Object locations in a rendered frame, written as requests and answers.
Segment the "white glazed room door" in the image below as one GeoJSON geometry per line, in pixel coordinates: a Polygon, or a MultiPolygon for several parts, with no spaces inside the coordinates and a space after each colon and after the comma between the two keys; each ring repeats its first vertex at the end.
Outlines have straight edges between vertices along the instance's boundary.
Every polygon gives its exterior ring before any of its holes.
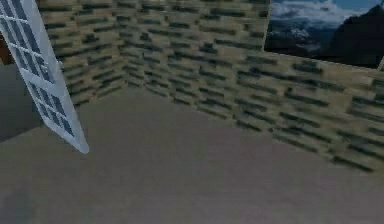
{"type": "Polygon", "coordinates": [[[44,124],[83,154],[84,132],[35,0],[0,0],[0,33],[44,124]]]}

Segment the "framed mountain landscape picture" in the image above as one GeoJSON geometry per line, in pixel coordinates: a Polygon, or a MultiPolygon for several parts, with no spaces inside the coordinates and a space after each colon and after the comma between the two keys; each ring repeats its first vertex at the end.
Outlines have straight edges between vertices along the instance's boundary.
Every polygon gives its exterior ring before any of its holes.
{"type": "Polygon", "coordinates": [[[268,52],[377,69],[384,0],[271,0],[268,52]]]}

